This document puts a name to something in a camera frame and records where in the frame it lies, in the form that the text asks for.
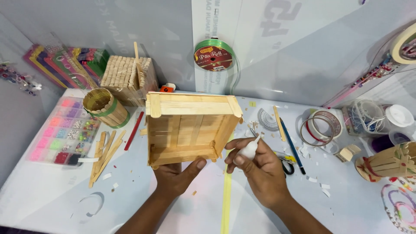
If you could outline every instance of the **white glue bottle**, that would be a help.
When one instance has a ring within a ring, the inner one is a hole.
[[[256,155],[257,143],[258,143],[259,139],[260,139],[260,135],[256,138],[256,140],[248,143],[248,145],[246,147],[240,149],[235,156],[237,157],[238,155],[244,155],[248,159],[253,160],[254,156]]]

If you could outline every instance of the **decorated popsicle stick vase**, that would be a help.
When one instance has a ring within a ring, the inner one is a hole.
[[[355,161],[358,173],[370,182],[382,177],[407,177],[416,175],[416,142],[405,142],[385,149],[369,158]]]
[[[130,113],[106,89],[93,89],[84,97],[84,109],[112,128],[121,128],[130,120]]]

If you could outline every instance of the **person's right hand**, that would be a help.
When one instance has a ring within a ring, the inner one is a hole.
[[[281,160],[262,139],[258,142],[253,161],[240,155],[236,157],[240,149],[255,139],[256,137],[239,138],[225,145],[225,149],[234,149],[224,160],[228,164],[227,173],[232,173],[235,167],[242,169],[259,202],[269,209],[277,208],[279,204],[292,198],[287,189]]]

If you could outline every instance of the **white table surface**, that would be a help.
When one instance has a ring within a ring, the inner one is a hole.
[[[82,92],[75,89],[67,89],[64,94],[72,95],[83,97]],[[247,123],[257,120],[260,108],[271,115],[273,105],[277,105],[289,134],[297,141],[295,146],[299,147],[302,147],[298,135],[300,124],[310,115],[311,108],[320,109],[253,98],[237,97],[237,100],[243,110],[245,123],[236,127],[235,138],[244,137],[248,129]],[[255,101],[257,107],[249,107],[249,101]],[[128,110],[132,118],[126,126],[117,130],[116,135],[123,129],[127,130],[124,141],[128,140],[136,119],[144,108]],[[331,112],[342,119],[340,110]],[[139,129],[143,128],[144,120],[139,126]],[[101,124],[97,136],[101,131],[112,129]],[[264,140],[273,150],[282,152],[283,148],[287,148],[286,152],[291,154],[288,143],[280,140],[279,132],[274,132],[273,138],[271,132],[263,130],[259,125],[257,132],[261,131],[265,132]],[[312,160],[301,155],[300,158],[307,175],[318,177],[318,183],[306,180],[306,176],[295,167],[295,173],[287,177],[292,196],[333,233],[400,233],[388,219],[380,198],[381,188],[388,181],[382,179],[378,183],[370,183],[355,170],[353,162],[357,157],[373,154],[367,143],[349,136],[345,129],[337,142],[341,148],[355,144],[363,151],[355,155],[351,162],[341,163],[335,156],[321,149],[315,152],[309,148]],[[156,187],[152,169],[146,165],[147,136],[140,136],[138,131],[128,152],[124,151],[124,146],[123,142],[102,172],[102,175],[111,172],[112,177],[102,180],[101,175],[92,189],[88,188],[91,163],[84,163],[77,169],[66,169],[62,166],[26,161],[26,152],[0,190],[0,225],[46,233],[114,233]],[[171,205],[157,233],[220,233],[224,168],[223,159],[218,159],[216,163],[208,161],[188,190]],[[118,183],[119,187],[111,192],[114,183]],[[321,191],[319,183],[331,186],[330,198]],[[260,205],[241,170],[236,169],[233,173],[231,187],[230,234],[268,234],[279,231],[289,233],[274,213]],[[193,191],[197,191],[195,196],[192,195]],[[79,201],[94,192],[102,193],[104,204],[97,215],[87,217],[87,212],[95,213],[100,199],[92,196]]]

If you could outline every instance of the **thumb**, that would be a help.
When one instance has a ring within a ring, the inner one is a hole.
[[[199,172],[205,167],[207,160],[204,158],[198,158],[193,161],[183,172],[180,174],[181,180],[185,181],[189,185],[193,179],[199,174]]]
[[[260,172],[260,169],[256,166],[256,164],[245,156],[238,155],[234,159],[234,163],[244,171],[247,178],[253,178]]]

